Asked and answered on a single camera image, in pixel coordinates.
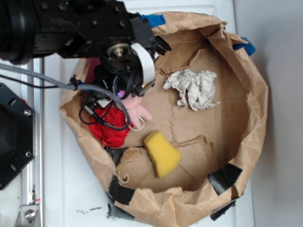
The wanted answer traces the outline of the black gripper body white ring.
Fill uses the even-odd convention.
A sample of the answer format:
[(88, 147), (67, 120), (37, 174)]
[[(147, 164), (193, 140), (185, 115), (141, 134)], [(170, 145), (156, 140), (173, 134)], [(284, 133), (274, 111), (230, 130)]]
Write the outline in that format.
[(147, 45), (141, 43), (116, 44), (107, 49), (105, 57), (93, 67), (93, 85), (114, 95), (124, 91), (128, 95), (143, 97), (155, 85), (155, 61), (159, 55), (171, 51), (170, 45), (160, 36), (152, 37)]

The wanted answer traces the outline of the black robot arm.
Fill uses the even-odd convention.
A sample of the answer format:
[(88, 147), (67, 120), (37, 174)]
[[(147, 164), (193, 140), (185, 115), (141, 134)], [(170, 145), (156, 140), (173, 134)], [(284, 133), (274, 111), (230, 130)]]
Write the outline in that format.
[(143, 96), (155, 84), (155, 61), (171, 50), (152, 31), (162, 16), (130, 13), (116, 0), (3, 0), (0, 57), (15, 65), (58, 54), (96, 58), (95, 97)]

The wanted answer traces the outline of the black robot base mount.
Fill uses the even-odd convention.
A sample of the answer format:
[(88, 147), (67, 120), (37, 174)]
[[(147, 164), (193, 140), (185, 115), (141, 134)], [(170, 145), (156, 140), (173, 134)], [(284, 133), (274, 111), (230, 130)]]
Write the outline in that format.
[(0, 84), (0, 189), (4, 190), (34, 157), (34, 110)]

